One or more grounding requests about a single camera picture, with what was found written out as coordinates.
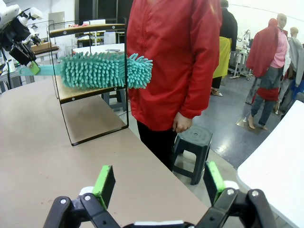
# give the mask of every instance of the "floor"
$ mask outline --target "floor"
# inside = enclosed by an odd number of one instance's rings
[[[237,167],[261,144],[261,142],[271,133],[279,123],[280,117],[271,114],[267,122],[268,131],[249,131],[236,125],[241,118],[250,111],[250,105],[245,104],[247,93],[253,81],[245,78],[225,79],[221,85],[223,97],[212,96],[209,108],[201,116],[195,117],[194,123],[210,129],[213,132],[211,150],[208,160],[215,161],[224,180],[234,181],[236,179]],[[126,114],[122,110],[117,110],[117,114],[123,121],[126,121]],[[129,128],[139,137],[137,124],[134,117],[129,113]],[[192,171],[195,162],[195,155],[185,152],[179,156],[176,165]],[[184,183],[188,189],[206,206],[211,203],[207,194],[204,181],[198,185],[190,185],[190,179],[180,174],[175,175]],[[280,217],[274,215],[279,228],[290,228]],[[243,225],[238,218],[229,218],[225,223],[225,228],[242,228]]]
[[[213,132],[211,149],[229,162],[234,168],[238,168],[264,141],[280,121],[280,117],[271,114],[267,127],[268,131],[257,129],[248,131],[236,125],[241,118],[249,112],[251,106],[245,103],[247,94],[253,80],[245,77],[230,79],[226,77],[221,86],[221,96],[211,96],[209,107],[201,116],[194,118],[194,123]],[[255,116],[258,119],[261,109]]]

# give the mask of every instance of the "hand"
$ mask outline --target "hand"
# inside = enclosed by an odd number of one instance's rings
[[[189,119],[178,112],[174,118],[173,131],[176,131],[176,133],[182,133],[189,129],[191,125],[192,119]]]

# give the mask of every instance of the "gray floor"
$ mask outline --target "gray floor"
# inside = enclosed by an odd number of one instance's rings
[[[268,131],[248,131],[236,125],[236,122],[250,112],[251,106],[245,103],[253,80],[244,77],[229,79],[226,77],[220,87],[223,97],[211,96],[209,107],[201,116],[194,118],[194,123],[213,132],[211,149],[238,168],[264,141],[280,121],[272,113],[268,122]],[[255,117],[256,125],[261,109]]]

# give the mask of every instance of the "microfiber duster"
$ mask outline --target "microfiber duster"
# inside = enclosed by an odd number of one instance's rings
[[[109,88],[124,86],[125,65],[124,55],[97,52],[75,54],[72,57],[61,57],[58,65],[39,66],[38,75],[60,75],[66,87],[75,88]],[[127,58],[127,75],[129,88],[145,88],[151,80],[152,60],[138,54]],[[32,76],[30,69],[19,70],[21,76]]]

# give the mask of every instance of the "yellow apron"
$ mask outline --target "yellow apron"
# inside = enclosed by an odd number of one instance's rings
[[[227,75],[231,42],[231,39],[219,37],[219,63],[218,67],[213,73],[213,78],[225,77]]]

